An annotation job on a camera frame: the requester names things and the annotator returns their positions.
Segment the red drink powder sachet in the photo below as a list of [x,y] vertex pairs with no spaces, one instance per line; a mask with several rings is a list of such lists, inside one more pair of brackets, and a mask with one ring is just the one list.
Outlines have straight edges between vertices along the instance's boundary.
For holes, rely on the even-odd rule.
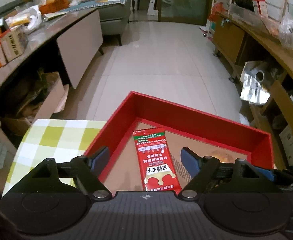
[[144,191],[182,190],[162,127],[133,131]]

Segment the red cardboard tray box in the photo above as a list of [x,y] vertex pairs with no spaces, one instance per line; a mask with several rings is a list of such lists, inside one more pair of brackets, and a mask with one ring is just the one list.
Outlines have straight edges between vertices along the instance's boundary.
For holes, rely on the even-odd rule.
[[190,148],[200,157],[219,153],[230,155],[232,161],[242,158],[258,167],[274,166],[268,133],[170,101],[130,92],[85,152],[86,156],[91,156],[102,146],[109,148],[110,160],[99,180],[112,193],[143,190],[132,133],[153,127],[165,130],[181,186],[190,180],[181,163],[183,147]]

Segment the silver foil bag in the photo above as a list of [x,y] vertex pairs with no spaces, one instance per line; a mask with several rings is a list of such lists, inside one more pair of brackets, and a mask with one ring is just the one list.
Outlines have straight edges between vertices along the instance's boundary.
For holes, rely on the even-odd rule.
[[242,82],[240,99],[243,101],[262,106],[271,96],[267,87],[271,85],[273,79],[268,71],[267,62],[246,62],[240,76],[240,81]]

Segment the wooden shelf unit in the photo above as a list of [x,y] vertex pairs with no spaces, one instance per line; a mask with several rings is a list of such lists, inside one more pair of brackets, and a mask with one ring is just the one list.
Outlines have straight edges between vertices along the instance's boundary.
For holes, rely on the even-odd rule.
[[268,63],[273,79],[267,87],[271,96],[262,106],[244,102],[253,115],[251,124],[271,135],[276,167],[293,170],[293,56],[280,43],[226,12],[215,14],[213,44],[215,55],[231,65],[231,80],[241,85],[246,62]]

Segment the long dark side table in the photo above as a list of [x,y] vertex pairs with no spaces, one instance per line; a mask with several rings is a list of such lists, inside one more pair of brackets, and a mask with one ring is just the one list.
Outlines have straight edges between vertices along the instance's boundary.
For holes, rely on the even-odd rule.
[[102,42],[98,9],[68,12],[29,35],[25,52],[0,68],[0,91],[36,81],[40,71],[58,71],[77,88]]

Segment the white plastic bag with bread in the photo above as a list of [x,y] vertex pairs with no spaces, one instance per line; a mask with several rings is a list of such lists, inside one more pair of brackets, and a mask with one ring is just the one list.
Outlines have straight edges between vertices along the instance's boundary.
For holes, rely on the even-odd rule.
[[9,28],[15,26],[22,26],[22,30],[25,34],[30,34],[36,31],[42,24],[42,14],[38,5],[33,5],[15,16],[10,16],[5,20]]

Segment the grey sofa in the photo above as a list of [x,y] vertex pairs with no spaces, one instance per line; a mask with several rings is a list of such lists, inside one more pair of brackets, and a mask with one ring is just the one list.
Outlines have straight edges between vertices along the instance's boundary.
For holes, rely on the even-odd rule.
[[75,12],[84,9],[98,9],[103,36],[114,36],[122,46],[121,36],[129,23],[131,0],[91,0],[71,5],[65,11]]

